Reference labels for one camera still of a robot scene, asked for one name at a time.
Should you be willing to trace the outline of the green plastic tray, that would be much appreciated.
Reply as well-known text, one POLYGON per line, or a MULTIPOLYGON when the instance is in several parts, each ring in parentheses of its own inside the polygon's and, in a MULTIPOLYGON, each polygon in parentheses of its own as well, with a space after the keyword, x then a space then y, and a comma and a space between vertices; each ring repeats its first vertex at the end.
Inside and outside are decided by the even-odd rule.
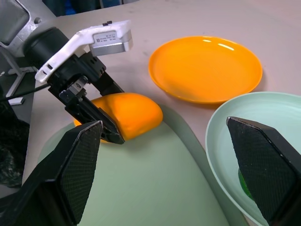
POLYGON ((248 226, 189 125, 161 109, 155 129, 122 145, 101 143, 78 226, 248 226))

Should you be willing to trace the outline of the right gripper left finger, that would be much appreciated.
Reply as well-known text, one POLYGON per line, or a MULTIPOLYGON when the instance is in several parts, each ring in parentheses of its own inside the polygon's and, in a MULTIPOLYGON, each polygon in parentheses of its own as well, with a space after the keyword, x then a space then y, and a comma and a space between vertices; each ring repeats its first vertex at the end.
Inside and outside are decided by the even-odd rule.
POLYGON ((77 226, 95 177, 101 121, 65 132, 20 190, 0 199, 0 226, 77 226))

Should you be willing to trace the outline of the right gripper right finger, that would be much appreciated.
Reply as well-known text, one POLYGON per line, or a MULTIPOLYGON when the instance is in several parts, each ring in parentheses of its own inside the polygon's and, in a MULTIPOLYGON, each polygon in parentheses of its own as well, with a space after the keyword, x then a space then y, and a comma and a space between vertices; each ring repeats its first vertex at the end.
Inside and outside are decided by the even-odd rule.
POLYGON ((226 120, 246 186, 269 226, 301 226, 301 154, 273 127, 226 120))

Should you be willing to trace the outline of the white metal stand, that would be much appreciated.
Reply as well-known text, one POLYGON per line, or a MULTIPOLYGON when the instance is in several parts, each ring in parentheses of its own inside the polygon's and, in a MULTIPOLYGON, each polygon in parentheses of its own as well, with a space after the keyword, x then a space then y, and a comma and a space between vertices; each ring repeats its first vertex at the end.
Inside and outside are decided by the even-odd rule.
POLYGON ((9 69, 8 74, 16 74, 17 77, 14 81, 14 83, 11 85, 9 91, 6 94, 6 97, 12 97, 17 90, 18 86, 20 85, 22 79, 27 73, 36 72, 37 69, 34 66, 28 66, 28 67, 19 67, 15 58, 10 54, 10 52, 0 46, 0 53, 4 56, 5 60, 10 65, 11 69, 9 69))

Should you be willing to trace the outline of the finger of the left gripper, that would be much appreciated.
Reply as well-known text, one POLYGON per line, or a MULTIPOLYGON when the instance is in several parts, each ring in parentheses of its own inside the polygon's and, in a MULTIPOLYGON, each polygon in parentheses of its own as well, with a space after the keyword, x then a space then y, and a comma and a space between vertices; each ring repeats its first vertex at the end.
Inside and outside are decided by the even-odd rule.
POLYGON ((93 85, 100 92, 101 96, 124 92, 124 90, 112 79, 112 77, 107 72, 104 72, 97 81, 93 82, 93 85))
POLYGON ((103 133, 101 138, 103 140, 115 144, 123 144, 125 142, 116 122, 86 97, 85 89, 81 91, 63 90, 59 97, 65 104, 65 110, 81 124, 102 121, 103 133))

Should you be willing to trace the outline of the light green plastic plate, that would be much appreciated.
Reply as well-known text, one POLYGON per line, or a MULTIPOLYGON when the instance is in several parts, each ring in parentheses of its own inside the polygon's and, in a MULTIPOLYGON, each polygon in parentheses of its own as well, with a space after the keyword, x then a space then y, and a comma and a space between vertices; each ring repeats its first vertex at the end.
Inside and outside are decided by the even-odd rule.
POLYGON ((222 104, 206 128, 206 155, 219 186, 244 215, 258 226, 269 226, 240 185, 238 162, 226 126, 229 116, 275 128, 301 154, 301 96, 279 92, 238 96, 222 104))

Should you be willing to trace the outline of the green toy mango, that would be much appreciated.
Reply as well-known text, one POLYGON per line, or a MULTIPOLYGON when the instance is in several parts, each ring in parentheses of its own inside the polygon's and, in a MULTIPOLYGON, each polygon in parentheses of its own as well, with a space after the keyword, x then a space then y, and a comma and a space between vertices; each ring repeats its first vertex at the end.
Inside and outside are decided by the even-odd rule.
POLYGON ((243 189, 244 193, 245 193, 251 200, 253 200, 253 197, 252 197, 252 195, 251 195, 249 189, 247 188, 246 182, 245 182, 245 180, 244 180, 244 178, 243 178, 243 175, 242 175, 240 169, 238 169, 238 179, 239 179, 240 186, 241 186, 241 188, 243 189))

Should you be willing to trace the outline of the yellow toy mango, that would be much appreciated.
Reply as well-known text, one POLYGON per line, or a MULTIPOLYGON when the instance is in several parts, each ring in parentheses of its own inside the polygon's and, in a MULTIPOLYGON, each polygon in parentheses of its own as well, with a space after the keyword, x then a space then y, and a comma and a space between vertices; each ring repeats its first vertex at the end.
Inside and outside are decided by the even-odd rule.
POLYGON ((160 106, 141 94, 115 93, 87 101, 89 106, 103 110, 114 120, 125 141, 156 128, 163 121, 160 106))

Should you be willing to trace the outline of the yellow plastic plate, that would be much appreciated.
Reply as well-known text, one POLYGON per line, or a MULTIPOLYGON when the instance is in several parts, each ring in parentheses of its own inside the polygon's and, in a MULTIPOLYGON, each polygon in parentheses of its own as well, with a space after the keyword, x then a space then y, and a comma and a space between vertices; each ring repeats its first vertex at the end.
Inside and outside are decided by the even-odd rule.
POLYGON ((219 104, 253 91, 263 69, 258 57, 233 41, 190 36, 169 41, 150 56, 149 75, 167 94, 197 104, 219 104))

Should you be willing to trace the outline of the black speckled object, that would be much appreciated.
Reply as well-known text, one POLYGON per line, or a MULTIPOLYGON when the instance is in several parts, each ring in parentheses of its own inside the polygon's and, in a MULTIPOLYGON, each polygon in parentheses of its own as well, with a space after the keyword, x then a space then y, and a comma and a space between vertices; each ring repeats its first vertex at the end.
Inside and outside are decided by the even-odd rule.
POLYGON ((0 102, 0 185, 21 187, 29 128, 7 101, 0 102))

